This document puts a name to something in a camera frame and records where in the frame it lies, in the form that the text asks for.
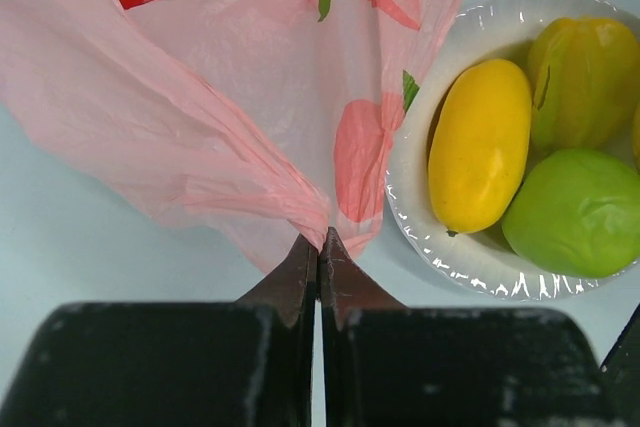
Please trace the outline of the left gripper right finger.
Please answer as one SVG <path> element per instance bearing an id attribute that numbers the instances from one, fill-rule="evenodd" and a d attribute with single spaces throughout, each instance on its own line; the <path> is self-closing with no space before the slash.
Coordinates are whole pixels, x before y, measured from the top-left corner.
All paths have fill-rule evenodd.
<path id="1" fill-rule="evenodd" d="M 410 308 L 350 258 L 320 255 L 330 426 L 621 426 L 590 345 L 548 308 Z"/>

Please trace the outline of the yellow fake mango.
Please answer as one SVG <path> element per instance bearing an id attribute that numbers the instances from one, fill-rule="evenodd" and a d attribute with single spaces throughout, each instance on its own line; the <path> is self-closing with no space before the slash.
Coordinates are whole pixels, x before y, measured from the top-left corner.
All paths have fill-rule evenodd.
<path id="1" fill-rule="evenodd" d="M 427 163 L 429 198 L 450 236 L 493 226 L 517 192 L 526 167 L 532 94 L 514 62 L 489 59 L 452 84 Z"/>

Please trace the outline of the white paper plate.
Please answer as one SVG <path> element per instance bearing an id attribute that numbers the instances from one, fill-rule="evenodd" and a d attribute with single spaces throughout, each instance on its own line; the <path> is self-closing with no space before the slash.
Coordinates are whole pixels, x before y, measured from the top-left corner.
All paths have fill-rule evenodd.
<path id="1" fill-rule="evenodd" d="M 449 236 L 431 210 L 427 150 L 441 100 L 467 67 L 493 57 L 523 63 L 525 45 L 560 17 L 610 17 L 639 31 L 639 17 L 605 0 L 486 0 L 459 13 L 398 130 L 385 178 L 395 221 L 426 266 L 480 294 L 514 301 L 568 298 L 619 278 L 580 278 L 545 272 L 519 258 L 499 227 Z"/>

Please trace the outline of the green fake apple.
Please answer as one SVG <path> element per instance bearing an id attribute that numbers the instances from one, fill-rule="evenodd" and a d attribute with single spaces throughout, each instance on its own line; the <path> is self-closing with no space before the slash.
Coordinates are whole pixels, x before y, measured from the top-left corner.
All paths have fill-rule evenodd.
<path id="1" fill-rule="evenodd" d="M 592 149 L 531 170 L 502 220 L 512 250 L 555 274 L 604 278 L 639 258 L 639 175 Z"/>

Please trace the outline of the pink plastic bag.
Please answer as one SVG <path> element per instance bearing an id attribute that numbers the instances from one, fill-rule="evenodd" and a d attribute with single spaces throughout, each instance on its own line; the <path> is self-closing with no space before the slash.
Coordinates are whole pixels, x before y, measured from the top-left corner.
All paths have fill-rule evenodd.
<path id="1" fill-rule="evenodd" d="M 379 233 L 401 126 L 462 0 L 1 0 L 1 99 L 40 148 L 263 270 Z"/>

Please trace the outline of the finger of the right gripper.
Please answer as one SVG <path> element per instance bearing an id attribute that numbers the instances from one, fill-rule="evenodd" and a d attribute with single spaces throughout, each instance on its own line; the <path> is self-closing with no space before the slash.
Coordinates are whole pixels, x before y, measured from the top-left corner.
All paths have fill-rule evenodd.
<path id="1" fill-rule="evenodd" d="M 618 413 L 632 427 L 640 426 L 639 312 L 637 306 L 601 365 L 609 396 Z"/>

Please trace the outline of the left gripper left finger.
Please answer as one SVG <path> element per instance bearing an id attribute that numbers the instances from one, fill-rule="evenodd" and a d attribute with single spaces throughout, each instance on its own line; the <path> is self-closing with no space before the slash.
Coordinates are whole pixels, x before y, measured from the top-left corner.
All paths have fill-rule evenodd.
<path id="1" fill-rule="evenodd" d="M 298 238 L 233 302 L 64 304 L 41 324 L 5 426 L 307 426 L 317 250 Z"/>

